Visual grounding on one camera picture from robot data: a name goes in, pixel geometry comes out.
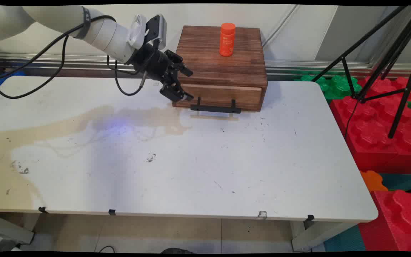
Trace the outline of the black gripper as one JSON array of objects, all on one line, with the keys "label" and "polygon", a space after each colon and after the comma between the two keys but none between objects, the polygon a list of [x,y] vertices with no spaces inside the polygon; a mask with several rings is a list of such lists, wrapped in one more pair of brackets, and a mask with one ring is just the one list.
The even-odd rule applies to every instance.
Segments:
[{"label": "black gripper", "polygon": [[134,72],[128,72],[129,75],[136,75],[140,72],[147,72],[148,78],[163,82],[160,94],[171,100],[192,101],[194,96],[187,93],[181,87],[178,81],[177,72],[181,72],[187,77],[193,75],[183,62],[183,58],[171,50],[161,52],[151,44],[145,44],[141,49],[137,49],[128,60],[128,65],[132,65]]}]

